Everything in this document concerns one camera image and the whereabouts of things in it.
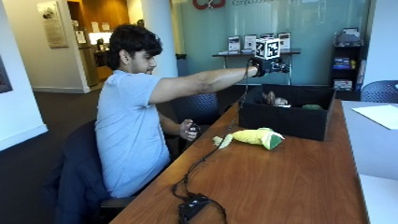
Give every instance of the gray t-shirt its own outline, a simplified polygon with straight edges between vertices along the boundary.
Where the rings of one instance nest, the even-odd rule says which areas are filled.
[[[130,196],[169,162],[158,111],[149,104],[160,80],[116,70],[102,87],[96,134],[104,185],[114,198]]]

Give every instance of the glass wall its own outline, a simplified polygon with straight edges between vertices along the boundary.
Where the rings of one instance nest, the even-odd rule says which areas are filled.
[[[218,69],[223,60],[213,57],[227,49],[227,36],[291,34],[294,85],[329,85],[331,40],[343,28],[358,27],[365,35],[370,0],[226,0],[225,6],[198,10],[193,1],[173,1],[187,71]],[[245,66],[247,58],[227,59],[229,67]],[[281,73],[250,78],[250,83],[285,83]]]

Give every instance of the man's right arm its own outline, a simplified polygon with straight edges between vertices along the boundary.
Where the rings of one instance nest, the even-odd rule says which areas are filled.
[[[152,92],[149,104],[168,102],[178,97],[221,91],[245,78],[246,68],[229,68],[199,72],[187,77],[162,78]],[[257,68],[250,66],[247,77]]]

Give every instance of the chair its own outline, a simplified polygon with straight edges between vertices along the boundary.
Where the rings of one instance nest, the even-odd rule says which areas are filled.
[[[398,80],[375,81],[361,91],[361,101],[398,103]]]
[[[134,198],[112,199],[105,190],[94,122],[66,137],[62,158],[44,184],[57,224],[108,223]]]
[[[174,99],[171,102],[173,112],[178,123],[190,119],[199,126],[199,132],[209,128],[218,120],[221,114],[218,110],[218,98],[215,93],[205,93]],[[179,139],[179,153],[186,147],[186,140]]]

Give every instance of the man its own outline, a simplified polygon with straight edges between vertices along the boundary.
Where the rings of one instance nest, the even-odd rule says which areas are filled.
[[[178,97],[219,91],[245,78],[246,68],[199,72],[187,77],[152,76],[154,56],[161,54],[161,40],[145,28],[121,25],[109,39],[108,78],[98,102],[97,145],[104,170],[104,184],[112,197],[133,195],[169,162],[162,133],[191,141],[187,119],[177,124],[156,104]],[[257,68],[247,68],[253,77]]]

